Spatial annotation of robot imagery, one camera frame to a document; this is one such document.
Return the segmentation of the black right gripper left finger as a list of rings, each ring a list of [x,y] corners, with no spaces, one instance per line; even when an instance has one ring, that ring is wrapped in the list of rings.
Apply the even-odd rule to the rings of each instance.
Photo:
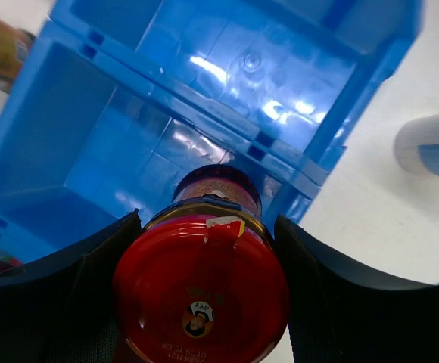
[[[112,280],[142,231],[137,212],[0,274],[0,362],[112,362]]]

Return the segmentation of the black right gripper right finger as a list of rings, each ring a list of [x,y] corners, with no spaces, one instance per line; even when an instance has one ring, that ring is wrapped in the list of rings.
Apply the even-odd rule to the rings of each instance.
[[[295,361],[439,362],[439,284],[369,267],[286,216],[274,233]]]

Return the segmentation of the silver-capped spice shaker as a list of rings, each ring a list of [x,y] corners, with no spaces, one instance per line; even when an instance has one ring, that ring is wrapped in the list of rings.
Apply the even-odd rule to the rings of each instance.
[[[394,139],[394,157],[406,172],[439,176],[439,113],[404,125]]]

